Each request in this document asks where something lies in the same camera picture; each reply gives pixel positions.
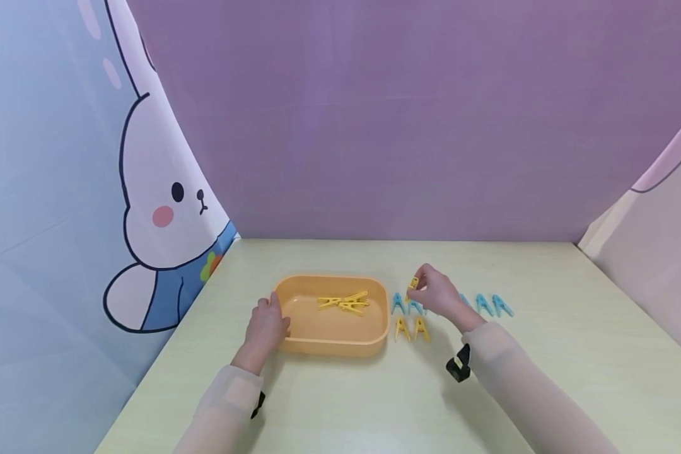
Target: hand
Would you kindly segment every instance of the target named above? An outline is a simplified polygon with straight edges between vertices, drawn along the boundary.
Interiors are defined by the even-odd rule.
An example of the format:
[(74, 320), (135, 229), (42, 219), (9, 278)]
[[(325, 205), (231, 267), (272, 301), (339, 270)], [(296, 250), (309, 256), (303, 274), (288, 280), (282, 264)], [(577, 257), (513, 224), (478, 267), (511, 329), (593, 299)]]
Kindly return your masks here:
[(260, 298), (253, 307), (245, 343), (237, 351), (232, 365), (259, 375), (267, 358), (279, 347), (291, 325), (289, 317), (282, 318), (277, 293), (272, 292), (271, 300)]
[(418, 277), (419, 283), (416, 289), (409, 288), (407, 291), (409, 298), (420, 302), (424, 308), (435, 314), (449, 319), (463, 334), (485, 323), (475, 310), (462, 302), (459, 291), (449, 277), (430, 264), (421, 265), (414, 276)]

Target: purple wall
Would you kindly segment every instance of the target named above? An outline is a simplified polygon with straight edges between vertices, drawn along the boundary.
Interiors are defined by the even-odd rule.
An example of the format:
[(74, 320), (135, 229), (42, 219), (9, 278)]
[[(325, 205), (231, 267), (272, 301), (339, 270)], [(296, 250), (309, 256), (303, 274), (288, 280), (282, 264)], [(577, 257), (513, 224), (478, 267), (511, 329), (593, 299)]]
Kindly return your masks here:
[(681, 0), (129, 0), (245, 237), (575, 240), (681, 126)]

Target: table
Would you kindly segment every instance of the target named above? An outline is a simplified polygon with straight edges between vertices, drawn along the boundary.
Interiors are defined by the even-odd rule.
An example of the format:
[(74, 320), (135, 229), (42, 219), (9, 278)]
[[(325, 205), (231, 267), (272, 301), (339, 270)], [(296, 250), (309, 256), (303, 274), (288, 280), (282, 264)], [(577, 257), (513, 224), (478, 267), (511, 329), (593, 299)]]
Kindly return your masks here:
[[(494, 320), (622, 453), (681, 454), (681, 348), (572, 244), (251, 239), (232, 245), (96, 452), (172, 452), (282, 278), (370, 276), (393, 295), (423, 262), (471, 298), (499, 293), (516, 314)], [(239, 452), (530, 452), (474, 376), (447, 375), (459, 333), (426, 321), (430, 344), (392, 334), (374, 358), (278, 354)]]

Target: orange plastic tray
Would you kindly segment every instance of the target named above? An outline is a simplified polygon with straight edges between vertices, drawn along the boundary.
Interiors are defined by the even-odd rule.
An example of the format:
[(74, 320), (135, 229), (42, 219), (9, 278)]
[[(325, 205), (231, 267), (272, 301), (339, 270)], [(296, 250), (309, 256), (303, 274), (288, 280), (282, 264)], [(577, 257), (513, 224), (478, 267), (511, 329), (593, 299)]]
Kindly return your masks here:
[[(318, 298), (345, 297), (367, 291), (370, 304), (363, 316), (339, 307), (318, 310)], [(293, 276), (275, 287), (284, 317), (291, 317), (291, 335), (280, 345), (284, 352), (369, 357), (387, 338), (388, 295), (380, 282), (367, 277)]]

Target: sheer sleeve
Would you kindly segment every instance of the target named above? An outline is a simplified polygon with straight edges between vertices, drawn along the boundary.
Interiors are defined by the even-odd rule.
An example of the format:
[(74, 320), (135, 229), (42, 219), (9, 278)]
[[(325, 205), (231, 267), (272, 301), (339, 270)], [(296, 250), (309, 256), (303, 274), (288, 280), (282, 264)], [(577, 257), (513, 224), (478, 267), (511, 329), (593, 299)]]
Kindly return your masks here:
[(481, 386), (537, 454), (618, 453), (598, 426), (502, 326), (489, 322), (466, 333), (469, 366)]
[(250, 422), (262, 378), (226, 365), (202, 396), (174, 454), (230, 454)]

